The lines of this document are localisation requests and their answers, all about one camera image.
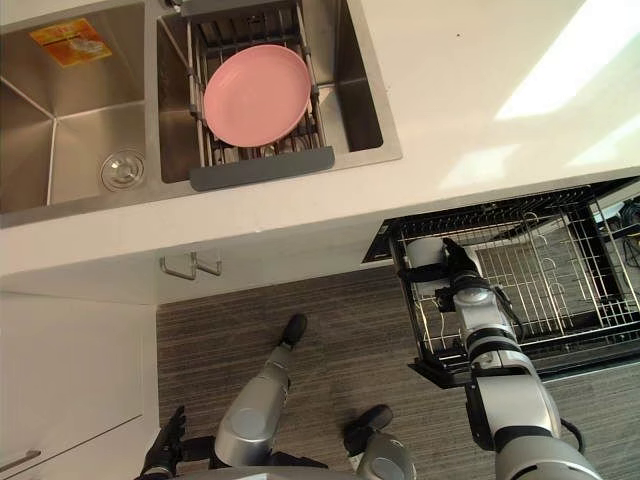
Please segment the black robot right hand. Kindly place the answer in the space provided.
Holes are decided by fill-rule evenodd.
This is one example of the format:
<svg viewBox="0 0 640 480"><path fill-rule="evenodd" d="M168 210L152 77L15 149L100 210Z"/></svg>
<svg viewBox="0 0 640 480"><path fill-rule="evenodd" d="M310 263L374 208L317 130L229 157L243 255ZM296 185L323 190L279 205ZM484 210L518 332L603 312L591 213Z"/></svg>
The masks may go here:
<svg viewBox="0 0 640 480"><path fill-rule="evenodd" d="M482 269L474 249L450 238L421 238L405 249L405 263L398 270L400 279L417 288L420 296L432 296L464 276L481 277Z"/></svg>

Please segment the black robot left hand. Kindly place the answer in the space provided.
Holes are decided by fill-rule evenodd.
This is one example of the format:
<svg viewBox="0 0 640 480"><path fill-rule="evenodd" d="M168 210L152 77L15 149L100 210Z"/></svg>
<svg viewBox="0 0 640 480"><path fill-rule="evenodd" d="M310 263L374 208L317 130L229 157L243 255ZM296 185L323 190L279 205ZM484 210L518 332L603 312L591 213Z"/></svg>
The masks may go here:
<svg viewBox="0 0 640 480"><path fill-rule="evenodd" d="M182 438L185 434L185 407L180 405L161 428L147 451L138 479L172 479L182 461Z"/></svg>

